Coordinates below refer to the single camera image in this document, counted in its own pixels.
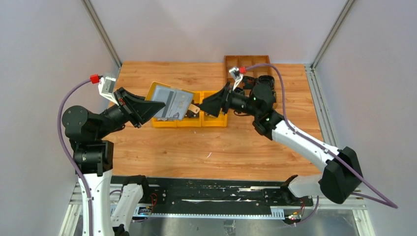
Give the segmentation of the yellow leather card holder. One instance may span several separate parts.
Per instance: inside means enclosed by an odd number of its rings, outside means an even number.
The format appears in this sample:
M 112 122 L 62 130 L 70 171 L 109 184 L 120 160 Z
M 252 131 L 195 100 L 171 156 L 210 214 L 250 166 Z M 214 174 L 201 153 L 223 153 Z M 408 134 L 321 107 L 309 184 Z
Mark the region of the yellow leather card holder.
M 153 82 L 145 100 L 162 102 L 165 106 L 153 118 L 162 121 L 183 120 L 187 112 L 198 114 L 200 108 L 193 102 L 195 92 Z

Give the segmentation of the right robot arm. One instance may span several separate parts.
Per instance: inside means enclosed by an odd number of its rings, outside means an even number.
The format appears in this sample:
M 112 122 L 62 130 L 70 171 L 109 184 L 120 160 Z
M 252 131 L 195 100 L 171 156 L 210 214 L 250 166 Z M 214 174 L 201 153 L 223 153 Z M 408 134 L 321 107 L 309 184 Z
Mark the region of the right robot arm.
M 230 109 L 251 115 L 252 125 L 261 136 L 290 147 L 314 164 L 320 175 L 294 175 L 283 185 L 292 197 L 324 195 L 336 204 L 344 203 L 362 182 L 357 153 L 350 147 L 328 145 L 298 129 L 273 108 L 275 101 L 272 89 L 265 84 L 255 85 L 249 96 L 226 85 L 204 98 L 199 108 L 215 117 Z

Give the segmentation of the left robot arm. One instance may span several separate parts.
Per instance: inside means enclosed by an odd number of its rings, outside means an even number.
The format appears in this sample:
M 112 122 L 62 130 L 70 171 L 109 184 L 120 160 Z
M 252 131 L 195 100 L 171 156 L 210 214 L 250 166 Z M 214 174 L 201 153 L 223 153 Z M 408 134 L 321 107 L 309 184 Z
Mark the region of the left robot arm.
M 110 209 L 110 185 L 113 176 L 114 144 L 105 140 L 121 131 L 127 123 L 139 128 L 165 104 L 147 101 L 124 88 L 115 91 L 116 103 L 96 114 L 82 106 L 59 110 L 59 134 L 67 137 L 67 154 L 78 175 L 83 201 L 83 235 L 127 236 L 137 204 L 149 198 L 145 176 L 125 179 L 116 209 Z

